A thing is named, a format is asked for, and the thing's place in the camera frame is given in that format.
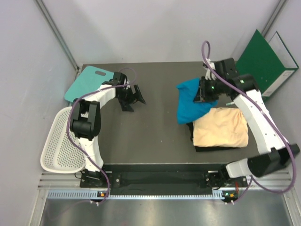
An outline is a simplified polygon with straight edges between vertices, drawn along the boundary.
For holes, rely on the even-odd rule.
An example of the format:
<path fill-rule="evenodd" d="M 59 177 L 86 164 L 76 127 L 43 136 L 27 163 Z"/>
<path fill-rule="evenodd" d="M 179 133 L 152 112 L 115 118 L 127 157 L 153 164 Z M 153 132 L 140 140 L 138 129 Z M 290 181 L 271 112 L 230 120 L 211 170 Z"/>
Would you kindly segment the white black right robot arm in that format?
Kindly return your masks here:
<path fill-rule="evenodd" d="M 255 138 L 258 155 L 233 161 L 220 169 L 220 182 L 231 186 L 238 177 L 265 175 L 293 167 L 291 189 L 296 180 L 295 157 L 300 153 L 297 144 L 290 144 L 273 122 L 261 96 L 259 86 L 250 74 L 240 75 L 233 58 L 211 62 L 204 57 L 207 69 L 200 78 L 194 102 L 212 102 L 225 94 L 242 112 Z"/>

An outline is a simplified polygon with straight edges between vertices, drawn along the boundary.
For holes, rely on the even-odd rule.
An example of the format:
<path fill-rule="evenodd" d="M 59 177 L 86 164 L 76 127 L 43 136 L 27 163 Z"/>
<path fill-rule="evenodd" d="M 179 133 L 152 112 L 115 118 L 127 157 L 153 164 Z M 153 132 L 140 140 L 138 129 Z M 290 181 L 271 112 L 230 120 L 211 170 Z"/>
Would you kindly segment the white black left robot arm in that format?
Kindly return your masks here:
<path fill-rule="evenodd" d="M 96 91 L 74 100 L 66 132 L 74 133 L 79 142 L 76 147 L 85 156 L 85 166 L 80 171 L 81 188 L 110 185 L 103 170 L 104 161 L 99 150 L 98 135 L 102 126 L 101 108 L 115 98 L 124 112 L 133 112 L 132 105 L 136 102 L 146 103 L 139 85 L 130 81 L 122 72 L 115 72 L 113 78 L 104 81 Z"/>

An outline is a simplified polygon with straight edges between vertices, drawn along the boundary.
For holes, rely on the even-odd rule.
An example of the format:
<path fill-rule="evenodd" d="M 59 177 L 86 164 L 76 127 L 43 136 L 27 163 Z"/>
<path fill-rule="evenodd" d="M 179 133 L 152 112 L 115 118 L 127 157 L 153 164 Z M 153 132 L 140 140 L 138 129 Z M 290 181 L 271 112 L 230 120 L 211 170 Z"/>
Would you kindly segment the blue t shirt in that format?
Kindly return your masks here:
<path fill-rule="evenodd" d="M 197 103 L 193 101 L 198 91 L 199 81 L 199 78 L 195 78 L 176 85 L 179 92 L 176 113 L 177 123 L 179 125 L 199 119 L 218 104 L 218 100 Z"/>

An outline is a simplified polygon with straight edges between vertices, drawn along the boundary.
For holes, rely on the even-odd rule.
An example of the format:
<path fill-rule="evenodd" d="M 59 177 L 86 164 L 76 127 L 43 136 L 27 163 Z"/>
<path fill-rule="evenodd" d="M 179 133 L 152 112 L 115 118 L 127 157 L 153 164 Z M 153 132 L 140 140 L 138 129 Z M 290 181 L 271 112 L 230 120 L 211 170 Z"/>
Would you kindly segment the cream t shirt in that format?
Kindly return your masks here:
<path fill-rule="evenodd" d="M 212 108 L 193 122 L 192 141 L 197 147 L 247 147 L 247 121 L 237 108 Z"/>

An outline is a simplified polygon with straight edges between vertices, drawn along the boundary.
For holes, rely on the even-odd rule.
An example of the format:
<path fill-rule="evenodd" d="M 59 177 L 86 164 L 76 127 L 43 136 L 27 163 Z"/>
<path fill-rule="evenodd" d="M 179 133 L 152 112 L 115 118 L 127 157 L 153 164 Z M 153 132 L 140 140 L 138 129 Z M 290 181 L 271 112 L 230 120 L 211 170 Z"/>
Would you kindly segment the black t shirt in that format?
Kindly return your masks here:
<path fill-rule="evenodd" d="M 190 131 L 190 140 L 193 142 L 193 123 L 187 123 L 186 124 L 189 128 Z M 211 151 L 225 151 L 225 150 L 234 150 L 238 149 L 238 147 L 221 147 L 221 146 L 212 146 L 212 147 L 199 147 L 199 146 L 194 146 L 196 152 L 211 152 Z"/>

